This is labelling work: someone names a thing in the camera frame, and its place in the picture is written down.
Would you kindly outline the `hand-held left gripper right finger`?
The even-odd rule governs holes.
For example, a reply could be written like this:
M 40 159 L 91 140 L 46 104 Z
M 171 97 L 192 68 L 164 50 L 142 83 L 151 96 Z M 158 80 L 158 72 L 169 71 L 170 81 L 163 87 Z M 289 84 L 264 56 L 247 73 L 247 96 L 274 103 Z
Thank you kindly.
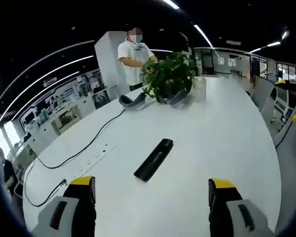
M 243 199 L 231 182 L 211 178 L 208 186 L 210 236 L 274 236 L 265 214 L 249 199 Z

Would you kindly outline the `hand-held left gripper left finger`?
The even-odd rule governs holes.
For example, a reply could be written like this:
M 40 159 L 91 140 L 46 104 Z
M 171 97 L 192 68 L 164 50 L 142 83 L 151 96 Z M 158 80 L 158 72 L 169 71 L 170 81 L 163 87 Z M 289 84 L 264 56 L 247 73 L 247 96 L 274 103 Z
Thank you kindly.
M 34 237 L 93 237 L 97 213 L 95 177 L 70 182 L 62 196 L 55 197 L 39 213 Z

